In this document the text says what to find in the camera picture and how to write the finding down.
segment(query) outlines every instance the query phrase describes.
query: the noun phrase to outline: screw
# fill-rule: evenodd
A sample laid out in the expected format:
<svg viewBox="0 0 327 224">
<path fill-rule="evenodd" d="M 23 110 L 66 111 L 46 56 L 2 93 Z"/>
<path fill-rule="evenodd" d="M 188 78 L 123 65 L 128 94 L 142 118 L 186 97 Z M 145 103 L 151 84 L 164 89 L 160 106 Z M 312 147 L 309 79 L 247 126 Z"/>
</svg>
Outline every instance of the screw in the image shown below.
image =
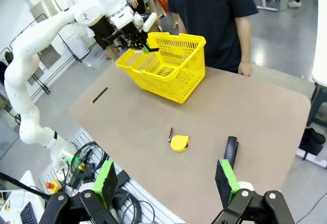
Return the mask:
<svg viewBox="0 0 327 224">
<path fill-rule="evenodd" d="M 248 197 L 248 196 L 249 196 L 249 193 L 248 193 L 247 191 L 243 191 L 243 192 L 241 193 L 241 195 L 242 195 L 243 197 Z"/>
<path fill-rule="evenodd" d="M 269 194 L 269 197 L 271 198 L 271 199 L 275 199 L 276 198 L 276 194 L 274 194 L 274 193 L 271 193 L 271 194 Z"/>
</svg>

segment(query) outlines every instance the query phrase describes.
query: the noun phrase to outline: pen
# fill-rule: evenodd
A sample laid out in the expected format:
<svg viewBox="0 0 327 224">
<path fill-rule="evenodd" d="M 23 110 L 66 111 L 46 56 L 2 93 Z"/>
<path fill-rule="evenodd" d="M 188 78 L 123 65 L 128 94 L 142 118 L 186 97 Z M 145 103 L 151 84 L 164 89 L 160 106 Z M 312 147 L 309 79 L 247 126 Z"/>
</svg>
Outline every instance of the pen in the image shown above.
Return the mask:
<svg viewBox="0 0 327 224">
<path fill-rule="evenodd" d="M 108 87 L 106 87 L 94 100 L 93 100 L 93 102 L 91 102 L 91 104 L 93 104 L 93 103 L 95 103 L 96 101 L 97 101 L 97 99 L 99 99 L 102 95 L 103 95 L 103 93 L 104 92 L 106 92 L 106 90 L 108 89 Z"/>
</svg>

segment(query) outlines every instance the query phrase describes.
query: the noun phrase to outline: keyboard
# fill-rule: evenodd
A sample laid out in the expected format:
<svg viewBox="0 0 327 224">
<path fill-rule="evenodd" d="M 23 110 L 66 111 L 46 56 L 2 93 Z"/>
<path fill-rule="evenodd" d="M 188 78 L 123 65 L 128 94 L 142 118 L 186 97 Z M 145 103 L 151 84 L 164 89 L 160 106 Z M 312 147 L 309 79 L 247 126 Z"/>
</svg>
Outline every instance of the keyboard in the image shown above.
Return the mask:
<svg viewBox="0 0 327 224">
<path fill-rule="evenodd" d="M 31 202 L 28 202 L 23 208 L 20 218 L 22 224 L 37 224 Z"/>
</svg>

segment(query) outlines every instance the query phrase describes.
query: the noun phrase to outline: white robotic arm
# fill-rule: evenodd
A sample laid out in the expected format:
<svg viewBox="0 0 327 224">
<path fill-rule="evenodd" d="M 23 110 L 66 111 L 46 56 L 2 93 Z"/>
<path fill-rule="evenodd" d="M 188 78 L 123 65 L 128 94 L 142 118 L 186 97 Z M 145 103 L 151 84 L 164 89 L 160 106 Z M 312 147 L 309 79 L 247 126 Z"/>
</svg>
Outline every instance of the white robotic arm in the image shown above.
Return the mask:
<svg viewBox="0 0 327 224">
<path fill-rule="evenodd" d="M 156 20 L 153 13 L 144 23 L 125 0 L 81 0 L 69 10 L 25 30 L 14 43 L 14 60 L 5 73 L 5 88 L 13 109 L 21 115 L 19 135 L 27 144 L 37 143 L 48 148 L 56 170 L 66 165 L 76 149 L 57 132 L 40 126 L 39 109 L 30 99 L 26 81 L 39 65 L 35 54 L 49 46 L 64 26 L 74 19 L 84 26 L 92 26 L 103 16 L 107 16 L 126 38 L 133 36 L 133 31 L 140 33 L 141 28 L 147 32 Z"/>
</svg>

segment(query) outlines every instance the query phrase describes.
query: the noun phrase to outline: plastic basket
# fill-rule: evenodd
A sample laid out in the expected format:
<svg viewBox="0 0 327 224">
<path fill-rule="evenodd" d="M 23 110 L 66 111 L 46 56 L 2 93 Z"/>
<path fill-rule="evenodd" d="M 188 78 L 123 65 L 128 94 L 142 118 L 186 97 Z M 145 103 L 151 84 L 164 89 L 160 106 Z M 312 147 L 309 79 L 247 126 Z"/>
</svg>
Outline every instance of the plastic basket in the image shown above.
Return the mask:
<svg viewBox="0 0 327 224">
<path fill-rule="evenodd" d="M 201 36 L 150 33 L 148 43 L 158 52 L 128 50 L 117 66 L 142 88 L 177 103 L 184 103 L 205 76 Z"/>
</svg>

